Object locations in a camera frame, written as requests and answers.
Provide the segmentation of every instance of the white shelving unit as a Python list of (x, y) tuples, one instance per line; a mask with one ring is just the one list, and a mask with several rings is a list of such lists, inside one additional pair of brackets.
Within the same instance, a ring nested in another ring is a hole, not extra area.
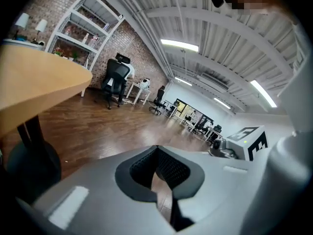
[[(110, 32), (105, 31), (99, 25), (94, 23), (89, 18), (85, 17), (81, 13), (78, 12), (80, 8), (84, 8), (89, 13), (91, 13), (94, 17), (99, 19), (104, 24), (114, 25), (114, 27), (110, 30)], [(104, 45), (107, 43), (109, 38), (113, 35), (115, 30), (119, 27), (119, 25), (124, 21), (124, 17), (116, 15), (105, 3), (101, 0), (76, 0), (72, 6), (66, 11), (66, 13), (62, 16), (52, 35), (46, 45), (45, 52), (52, 52), (54, 50), (54, 45), (56, 41), (59, 39), (64, 41), (70, 45), (74, 45), (78, 48), (81, 48), (87, 52), (89, 52), (88, 58), (85, 62), (84, 67), (90, 71), (92, 71), (97, 58), (99, 57), (100, 52), (102, 51)], [(76, 40), (68, 35), (63, 34), (64, 27), (68, 22), (82, 28), (90, 35), (98, 35), (99, 40), (97, 41), (94, 48), (91, 48), (87, 44), (83, 44), (81, 41)], [(93, 57), (93, 61), (88, 67), (89, 59)]]

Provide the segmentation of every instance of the white lamp shade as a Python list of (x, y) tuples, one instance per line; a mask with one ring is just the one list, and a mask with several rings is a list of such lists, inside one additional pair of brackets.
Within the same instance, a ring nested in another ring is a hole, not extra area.
[(48, 22), (45, 19), (41, 19), (41, 21), (39, 22), (39, 24), (36, 27), (36, 30), (40, 31), (40, 32), (44, 32), (47, 23)]
[(15, 25), (20, 26), (22, 28), (26, 27), (27, 21), (28, 21), (29, 15), (26, 13), (21, 14), (19, 19), (16, 21)]

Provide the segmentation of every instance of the wooden table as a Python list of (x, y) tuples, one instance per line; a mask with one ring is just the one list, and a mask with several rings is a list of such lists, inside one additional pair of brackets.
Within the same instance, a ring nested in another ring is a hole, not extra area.
[(22, 142), (6, 170), (17, 197), (31, 204), (61, 179), (57, 152), (44, 140), (38, 114), (76, 95), (90, 71), (57, 55), (19, 46), (0, 49), (0, 137), (18, 128)]
[(57, 55), (1, 46), (0, 137), (81, 92), (91, 78), (90, 71)]

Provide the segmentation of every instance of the ceiling light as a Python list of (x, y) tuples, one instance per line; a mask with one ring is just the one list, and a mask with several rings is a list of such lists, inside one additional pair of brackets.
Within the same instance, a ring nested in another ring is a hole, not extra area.
[(272, 108), (276, 108), (277, 105), (274, 103), (273, 99), (269, 96), (269, 94), (263, 89), (263, 87), (255, 80), (250, 82), (262, 95), (265, 97), (267, 102), (270, 104)]
[(184, 80), (181, 80), (181, 79), (178, 78), (178, 77), (175, 77), (175, 79), (178, 80), (178, 82), (183, 82), (183, 83), (185, 83), (185, 84), (187, 84), (187, 85), (192, 86), (192, 84), (190, 84), (190, 83), (188, 83), (188, 82), (186, 82), (186, 81), (184, 81)]
[(220, 104), (222, 104), (223, 106), (225, 106), (227, 109), (230, 110), (230, 107), (226, 104), (224, 104), (222, 101), (219, 101), (216, 97), (214, 98), (215, 101), (219, 102)]
[(172, 46), (176, 46), (176, 47), (180, 47), (180, 48), (184, 48), (184, 49), (193, 50), (195, 52), (199, 51), (199, 47), (196, 45), (191, 45), (191, 44), (178, 42), (178, 41), (172, 41), (172, 40), (165, 40), (165, 39), (161, 39), (161, 42), (164, 45), (172, 45)]

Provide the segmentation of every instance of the wooden floor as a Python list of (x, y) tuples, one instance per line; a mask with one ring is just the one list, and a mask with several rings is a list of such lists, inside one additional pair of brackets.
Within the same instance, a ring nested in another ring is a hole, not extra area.
[[(86, 90), (39, 115), (45, 140), (56, 149), (65, 178), (90, 161), (148, 145), (169, 145), (187, 151), (207, 151), (208, 144), (195, 138), (178, 121), (149, 112), (149, 104), (106, 108), (106, 102), (95, 103), (97, 92)], [(9, 151), (20, 141), (17, 131), (3, 138), (0, 146), (4, 165)], [(158, 194), (158, 208), (169, 220), (172, 194), (156, 175), (153, 191)]]

